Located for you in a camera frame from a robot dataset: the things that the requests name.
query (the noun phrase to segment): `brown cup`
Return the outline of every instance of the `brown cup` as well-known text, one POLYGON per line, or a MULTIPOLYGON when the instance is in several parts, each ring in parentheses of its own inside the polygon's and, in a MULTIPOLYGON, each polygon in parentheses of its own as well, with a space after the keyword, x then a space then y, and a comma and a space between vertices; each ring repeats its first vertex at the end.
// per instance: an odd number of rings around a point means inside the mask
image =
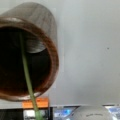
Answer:
POLYGON ((19 32, 24 35, 34 95, 53 84, 59 66, 57 27, 44 6, 27 2, 0 15, 0 98, 30 99, 25 81, 19 32))

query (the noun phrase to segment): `green straw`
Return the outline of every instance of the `green straw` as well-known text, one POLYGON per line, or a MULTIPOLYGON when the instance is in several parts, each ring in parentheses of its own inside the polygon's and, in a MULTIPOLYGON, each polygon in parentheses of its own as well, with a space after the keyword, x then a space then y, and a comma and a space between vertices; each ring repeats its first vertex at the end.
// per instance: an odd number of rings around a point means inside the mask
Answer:
POLYGON ((35 111, 35 118, 36 118, 36 120, 43 120, 42 116, 40 115, 39 109, 37 107, 36 100, 35 100, 34 93, 33 93, 33 88, 32 88, 29 70, 28 70, 27 58, 25 55, 23 34, 20 33, 19 37, 20 37, 20 44, 21 44, 21 54, 22 54, 22 60, 23 60, 24 73, 25 73, 26 83, 27 83, 27 87, 28 87, 28 92, 30 94, 30 98, 32 100, 33 108, 35 111))

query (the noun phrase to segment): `white surface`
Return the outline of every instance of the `white surface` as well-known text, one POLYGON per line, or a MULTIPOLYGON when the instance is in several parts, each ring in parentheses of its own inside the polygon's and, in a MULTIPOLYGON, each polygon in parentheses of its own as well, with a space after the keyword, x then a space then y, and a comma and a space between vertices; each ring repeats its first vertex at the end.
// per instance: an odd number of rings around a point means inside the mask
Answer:
POLYGON ((113 120, 112 115, 102 106, 84 106, 79 107, 70 120, 113 120))
MULTIPOLYGON (((0 13, 26 1, 0 1, 0 13)), ((51 105, 119 104, 120 1, 34 2, 50 9, 58 26, 60 69, 46 93, 51 105)))

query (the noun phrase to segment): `white wall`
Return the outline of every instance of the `white wall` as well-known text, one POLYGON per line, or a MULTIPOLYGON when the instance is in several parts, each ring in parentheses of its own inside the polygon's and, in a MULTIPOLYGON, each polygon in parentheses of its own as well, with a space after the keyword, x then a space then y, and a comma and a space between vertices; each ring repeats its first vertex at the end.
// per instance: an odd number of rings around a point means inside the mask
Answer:
MULTIPOLYGON (((29 0, 0 1, 0 13, 29 0)), ((120 103, 120 1, 31 0, 58 26, 60 69, 51 105, 120 103)))

